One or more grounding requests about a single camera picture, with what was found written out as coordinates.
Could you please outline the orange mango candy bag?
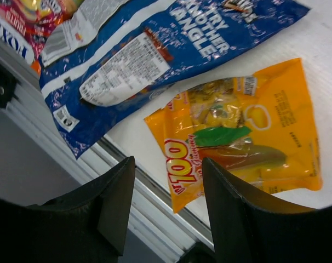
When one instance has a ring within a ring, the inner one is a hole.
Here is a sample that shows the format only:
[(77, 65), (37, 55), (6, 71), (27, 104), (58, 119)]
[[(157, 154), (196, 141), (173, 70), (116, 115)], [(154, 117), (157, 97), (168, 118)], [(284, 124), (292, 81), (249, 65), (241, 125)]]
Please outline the orange mango candy bag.
[(318, 134), (299, 58), (197, 85), (145, 123), (165, 156), (175, 213), (204, 195), (204, 158), (269, 194), (322, 187)]

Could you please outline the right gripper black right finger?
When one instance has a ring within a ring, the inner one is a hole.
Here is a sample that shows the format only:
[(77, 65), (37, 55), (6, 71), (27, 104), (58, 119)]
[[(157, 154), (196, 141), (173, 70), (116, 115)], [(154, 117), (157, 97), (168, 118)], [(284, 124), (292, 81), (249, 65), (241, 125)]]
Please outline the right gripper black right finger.
[(282, 200), (210, 158), (202, 172), (217, 262), (332, 262), (332, 206)]

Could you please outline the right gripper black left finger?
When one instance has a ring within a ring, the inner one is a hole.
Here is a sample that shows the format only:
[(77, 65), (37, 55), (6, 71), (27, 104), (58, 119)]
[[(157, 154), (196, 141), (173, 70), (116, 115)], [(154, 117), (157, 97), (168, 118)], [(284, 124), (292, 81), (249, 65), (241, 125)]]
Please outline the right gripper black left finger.
[(42, 205), (0, 199), (0, 262), (117, 262), (124, 253), (135, 159)]

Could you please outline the blue chips bag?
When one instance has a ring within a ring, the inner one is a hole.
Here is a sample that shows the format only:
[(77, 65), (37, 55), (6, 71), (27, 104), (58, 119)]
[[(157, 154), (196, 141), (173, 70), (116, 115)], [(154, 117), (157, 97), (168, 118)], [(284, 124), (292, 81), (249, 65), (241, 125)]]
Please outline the blue chips bag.
[(174, 83), (253, 49), (309, 10), (298, 1), (84, 1), (45, 43), (41, 92), (80, 157)]

